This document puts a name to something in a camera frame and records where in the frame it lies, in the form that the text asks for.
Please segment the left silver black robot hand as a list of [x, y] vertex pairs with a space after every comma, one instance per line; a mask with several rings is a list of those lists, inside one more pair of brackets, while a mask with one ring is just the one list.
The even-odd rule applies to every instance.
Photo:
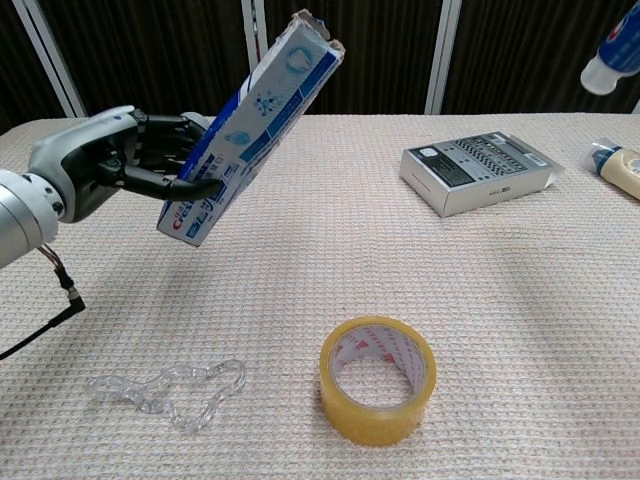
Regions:
[[63, 223], [78, 223], [120, 190], [163, 201], [198, 201], [219, 193], [217, 179], [180, 177], [208, 128], [194, 112], [147, 114], [132, 105], [111, 108], [34, 145], [28, 172], [61, 197]]

